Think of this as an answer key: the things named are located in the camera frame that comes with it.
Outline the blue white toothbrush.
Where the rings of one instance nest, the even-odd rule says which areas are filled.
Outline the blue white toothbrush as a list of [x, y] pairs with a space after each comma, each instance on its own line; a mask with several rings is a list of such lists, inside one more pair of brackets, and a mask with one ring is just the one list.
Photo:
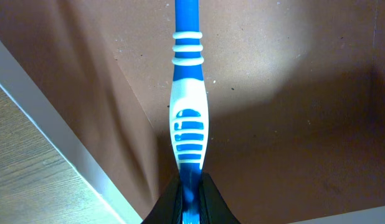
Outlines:
[[173, 82], [169, 128], [182, 184], [182, 223], [200, 223], [199, 181], [209, 131], [207, 95], [201, 55], [199, 1], [175, 0]]

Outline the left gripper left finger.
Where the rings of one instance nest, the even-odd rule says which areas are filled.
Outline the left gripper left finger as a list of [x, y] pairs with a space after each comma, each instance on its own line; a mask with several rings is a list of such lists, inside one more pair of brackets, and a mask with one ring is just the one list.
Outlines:
[[182, 224], [183, 196], [179, 175], [175, 175], [141, 224]]

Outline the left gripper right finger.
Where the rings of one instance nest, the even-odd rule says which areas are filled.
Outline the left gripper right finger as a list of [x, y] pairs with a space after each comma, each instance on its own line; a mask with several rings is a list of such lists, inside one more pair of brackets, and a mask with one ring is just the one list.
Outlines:
[[240, 224], [208, 173], [199, 182], [200, 224]]

